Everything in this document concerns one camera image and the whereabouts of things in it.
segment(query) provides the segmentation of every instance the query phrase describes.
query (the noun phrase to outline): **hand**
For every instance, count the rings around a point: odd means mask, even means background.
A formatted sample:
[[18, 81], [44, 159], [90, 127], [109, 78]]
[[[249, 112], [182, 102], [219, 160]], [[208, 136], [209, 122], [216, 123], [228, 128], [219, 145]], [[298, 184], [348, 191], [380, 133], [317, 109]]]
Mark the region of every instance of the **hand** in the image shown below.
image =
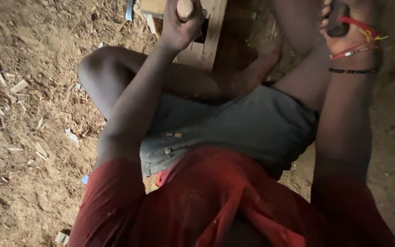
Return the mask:
[[167, 0], [164, 11], [164, 23], [160, 42], [173, 51], [180, 52], [196, 37], [205, 20], [204, 11], [199, 0], [193, 0], [195, 11], [192, 19], [183, 23], [178, 17], [176, 6], [178, 0]]
[[[361, 21], [367, 25], [375, 24], [376, 6], [375, 0], [343, 0], [350, 6], [350, 16], [355, 20]], [[330, 13], [330, 3], [332, 0], [324, 0], [324, 8], [322, 9], [322, 16], [325, 17]], [[332, 38], [326, 33], [326, 26], [329, 20], [324, 19], [321, 23], [320, 32], [326, 39], [327, 46], [332, 54], [340, 53], [344, 50], [366, 42], [366, 37], [359, 31], [359, 27], [351, 24], [346, 36], [339, 38]]]

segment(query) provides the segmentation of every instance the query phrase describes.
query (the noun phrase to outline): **gray shorts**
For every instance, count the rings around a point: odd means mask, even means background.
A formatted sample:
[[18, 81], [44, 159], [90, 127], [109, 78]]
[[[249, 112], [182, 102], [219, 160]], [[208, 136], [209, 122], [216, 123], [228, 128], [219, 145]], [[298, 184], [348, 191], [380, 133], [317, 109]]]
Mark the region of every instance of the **gray shorts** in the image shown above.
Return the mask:
[[234, 149], [256, 159], [267, 171], [288, 170], [315, 139], [317, 124], [314, 111], [263, 86], [218, 106], [163, 94], [141, 143], [143, 176], [163, 171], [197, 145]]

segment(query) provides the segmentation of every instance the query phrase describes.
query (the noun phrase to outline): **shirt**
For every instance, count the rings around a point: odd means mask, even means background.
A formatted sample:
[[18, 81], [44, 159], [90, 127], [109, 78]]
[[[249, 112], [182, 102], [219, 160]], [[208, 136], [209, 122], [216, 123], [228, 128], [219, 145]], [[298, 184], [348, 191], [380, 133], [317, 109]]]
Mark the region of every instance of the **shirt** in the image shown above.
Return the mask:
[[97, 168], [68, 246], [223, 246], [239, 214], [274, 247], [395, 246], [369, 188], [351, 177], [315, 181], [310, 204], [255, 160], [206, 146], [157, 184], [146, 195], [140, 165], [126, 160]]

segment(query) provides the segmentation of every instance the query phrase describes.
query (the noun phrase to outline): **person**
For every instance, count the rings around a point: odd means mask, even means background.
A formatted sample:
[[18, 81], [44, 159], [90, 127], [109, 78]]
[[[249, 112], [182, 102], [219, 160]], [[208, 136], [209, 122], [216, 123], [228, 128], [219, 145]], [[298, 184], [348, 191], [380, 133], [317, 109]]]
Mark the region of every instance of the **person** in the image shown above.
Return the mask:
[[[176, 3], [167, 0], [148, 56], [106, 47], [80, 65], [107, 124], [68, 246], [395, 246], [366, 186], [381, 57], [363, 33], [375, 3], [348, 0], [348, 33], [331, 38], [331, 0], [275, 0], [283, 35], [305, 58], [272, 87], [260, 82], [278, 44], [232, 74], [172, 64], [205, 18], [195, 1], [182, 23]], [[309, 203], [277, 180], [315, 139]], [[146, 194], [142, 176], [156, 173], [159, 189]]]

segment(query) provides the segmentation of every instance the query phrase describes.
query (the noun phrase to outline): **black beaded bracelet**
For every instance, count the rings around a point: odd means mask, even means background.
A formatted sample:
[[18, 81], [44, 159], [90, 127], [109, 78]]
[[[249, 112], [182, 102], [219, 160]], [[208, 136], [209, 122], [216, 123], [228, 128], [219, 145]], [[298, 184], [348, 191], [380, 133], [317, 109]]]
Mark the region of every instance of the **black beaded bracelet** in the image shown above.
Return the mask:
[[347, 73], [347, 74], [369, 74], [369, 73], [376, 73], [379, 71], [379, 68], [372, 69], [372, 70], [337, 70], [329, 68], [329, 72], [332, 73]]

